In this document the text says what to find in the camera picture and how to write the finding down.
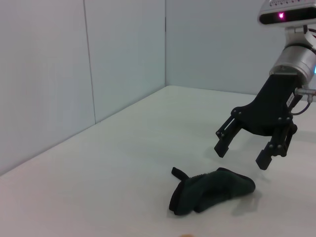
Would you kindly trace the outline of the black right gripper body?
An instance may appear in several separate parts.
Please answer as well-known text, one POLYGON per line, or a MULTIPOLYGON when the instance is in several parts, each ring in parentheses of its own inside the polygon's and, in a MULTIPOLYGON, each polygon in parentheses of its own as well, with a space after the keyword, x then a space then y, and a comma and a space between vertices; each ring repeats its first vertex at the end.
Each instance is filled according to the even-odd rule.
POLYGON ((276 129, 297 132, 291 109, 301 96, 294 95, 302 83, 298 75, 270 75, 255 99, 231 112, 235 129, 244 129, 259 136, 272 136, 276 129))

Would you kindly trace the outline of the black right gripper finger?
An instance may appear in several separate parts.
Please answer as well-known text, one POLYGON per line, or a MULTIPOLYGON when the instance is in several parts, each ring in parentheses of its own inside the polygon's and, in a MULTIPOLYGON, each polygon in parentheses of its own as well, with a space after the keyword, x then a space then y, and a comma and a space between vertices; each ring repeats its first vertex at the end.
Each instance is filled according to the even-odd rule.
POLYGON ((231 115, 216 131, 219 141, 215 145, 214 150, 219 157, 224 157, 229 149, 230 143, 241 129, 242 123, 240 121, 240 115, 231 115))
POLYGON ((267 170, 272 157, 285 157, 292 140, 292 136, 297 132, 297 126, 290 122, 286 125, 278 126, 273 130, 270 142, 259 153, 256 163, 261 170, 267 170))

